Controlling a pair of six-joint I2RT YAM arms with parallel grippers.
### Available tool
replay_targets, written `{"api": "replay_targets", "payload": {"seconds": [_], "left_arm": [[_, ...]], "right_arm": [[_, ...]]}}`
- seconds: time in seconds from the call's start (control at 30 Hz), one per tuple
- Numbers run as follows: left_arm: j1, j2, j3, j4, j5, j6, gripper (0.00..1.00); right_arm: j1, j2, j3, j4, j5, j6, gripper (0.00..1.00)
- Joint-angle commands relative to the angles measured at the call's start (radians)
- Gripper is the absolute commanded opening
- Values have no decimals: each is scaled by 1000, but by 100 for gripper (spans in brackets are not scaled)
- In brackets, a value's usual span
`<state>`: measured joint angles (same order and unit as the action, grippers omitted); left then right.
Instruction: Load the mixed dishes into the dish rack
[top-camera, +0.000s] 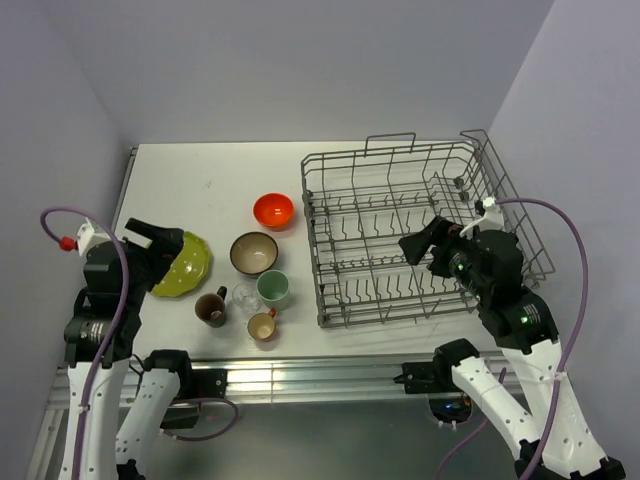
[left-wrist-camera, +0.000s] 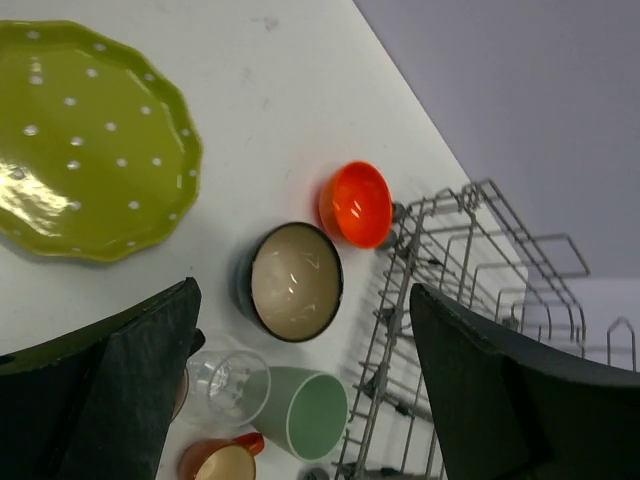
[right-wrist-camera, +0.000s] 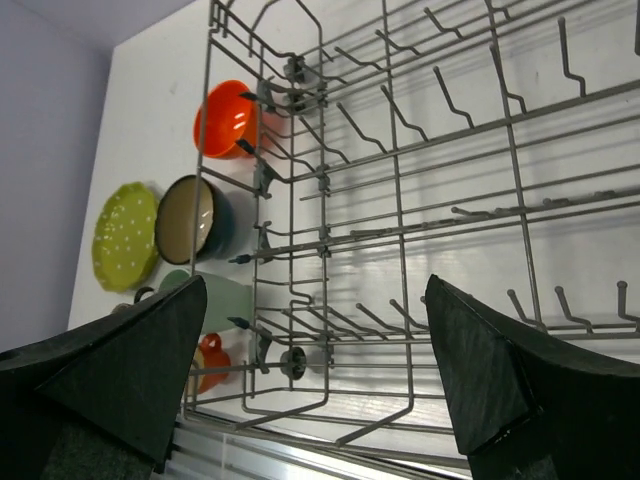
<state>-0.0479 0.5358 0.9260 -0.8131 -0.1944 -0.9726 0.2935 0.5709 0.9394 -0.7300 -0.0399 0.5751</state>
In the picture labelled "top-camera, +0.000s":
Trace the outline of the blue bowl beige inside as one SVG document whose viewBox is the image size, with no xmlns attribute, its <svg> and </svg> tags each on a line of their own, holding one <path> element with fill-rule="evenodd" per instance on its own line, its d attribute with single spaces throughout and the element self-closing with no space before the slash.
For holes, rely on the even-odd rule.
<svg viewBox="0 0 640 480">
<path fill-rule="evenodd" d="M 263 232 L 247 232 L 239 236 L 230 247 L 230 261 L 240 273 L 260 275 L 271 269 L 278 259 L 276 241 Z"/>
</svg>

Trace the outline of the clear drinking glass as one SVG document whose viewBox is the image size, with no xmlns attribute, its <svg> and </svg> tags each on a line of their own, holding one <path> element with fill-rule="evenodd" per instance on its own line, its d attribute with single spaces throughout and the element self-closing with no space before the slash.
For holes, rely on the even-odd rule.
<svg viewBox="0 0 640 480">
<path fill-rule="evenodd" d="M 246 315 L 254 315 L 261 308 L 261 300 L 252 283 L 240 283 L 232 291 L 232 300 Z"/>
</svg>

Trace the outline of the orange bowl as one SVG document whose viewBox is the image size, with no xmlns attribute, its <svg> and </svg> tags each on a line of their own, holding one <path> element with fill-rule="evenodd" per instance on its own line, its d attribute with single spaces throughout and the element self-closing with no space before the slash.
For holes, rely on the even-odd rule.
<svg viewBox="0 0 640 480">
<path fill-rule="evenodd" d="M 255 220 L 263 227 L 282 229 L 293 219 L 295 207 L 287 195 L 270 192 L 255 201 L 252 212 Z"/>
</svg>

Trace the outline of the mint green cup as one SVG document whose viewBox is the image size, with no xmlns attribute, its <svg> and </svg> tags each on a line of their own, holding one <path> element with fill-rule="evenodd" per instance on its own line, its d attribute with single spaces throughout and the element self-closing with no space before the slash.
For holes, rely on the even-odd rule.
<svg viewBox="0 0 640 480">
<path fill-rule="evenodd" d="M 257 279 L 256 290 L 270 309 L 283 310 L 291 299 L 289 279 L 279 270 L 263 272 Z"/>
</svg>

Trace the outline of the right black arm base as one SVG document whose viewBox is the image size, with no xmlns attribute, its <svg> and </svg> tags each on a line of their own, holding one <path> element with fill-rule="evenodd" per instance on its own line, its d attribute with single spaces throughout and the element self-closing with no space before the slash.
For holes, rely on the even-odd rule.
<svg viewBox="0 0 640 480">
<path fill-rule="evenodd" d="M 396 385 L 401 385 L 407 395 L 446 393 L 450 388 L 437 375 L 431 361 L 405 362 L 402 372 L 393 378 Z"/>
</svg>

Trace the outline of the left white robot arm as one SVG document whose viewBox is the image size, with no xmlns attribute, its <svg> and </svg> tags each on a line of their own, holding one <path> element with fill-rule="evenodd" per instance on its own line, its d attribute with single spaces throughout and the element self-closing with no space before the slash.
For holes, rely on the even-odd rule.
<svg viewBox="0 0 640 480">
<path fill-rule="evenodd" d="M 133 406 L 119 417 L 133 343 L 146 294 L 169 272 L 184 247 L 184 232 L 137 219 L 129 231 L 139 246 L 83 224 L 65 250 L 84 257 L 86 285 L 64 330 L 70 406 L 62 479 L 143 479 L 146 460 L 171 403 L 191 394 L 195 375 L 183 350 L 154 350 L 143 362 Z"/>
</svg>

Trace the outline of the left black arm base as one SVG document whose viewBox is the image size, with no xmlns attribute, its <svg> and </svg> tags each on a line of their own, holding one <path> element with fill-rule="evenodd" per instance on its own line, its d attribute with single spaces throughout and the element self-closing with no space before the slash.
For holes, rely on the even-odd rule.
<svg viewBox="0 0 640 480">
<path fill-rule="evenodd" d="M 134 369 L 137 391 L 146 399 L 152 399 L 160 391 L 168 390 L 173 401 L 202 398 L 224 398 L 227 389 L 227 372 L 223 369 L 193 369 L 176 366 L 155 366 L 150 369 Z"/>
</svg>

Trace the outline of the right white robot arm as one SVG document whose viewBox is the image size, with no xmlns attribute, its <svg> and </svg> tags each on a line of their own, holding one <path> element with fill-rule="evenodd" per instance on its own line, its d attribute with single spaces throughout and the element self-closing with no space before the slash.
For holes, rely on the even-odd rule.
<svg viewBox="0 0 640 480">
<path fill-rule="evenodd" d="M 596 441 L 568 376 L 565 349 L 544 300 L 525 286 L 524 256 L 517 236 L 462 226 L 435 217 L 399 241 L 417 265 L 426 254 L 435 277 L 455 279 L 477 301 L 482 325 L 494 338 L 521 385 L 520 404 L 489 372 L 466 339 L 435 351 L 433 378 L 443 389 L 459 388 L 481 409 L 508 445 L 521 479 L 623 479 L 622 463 Z"/>
</svg>

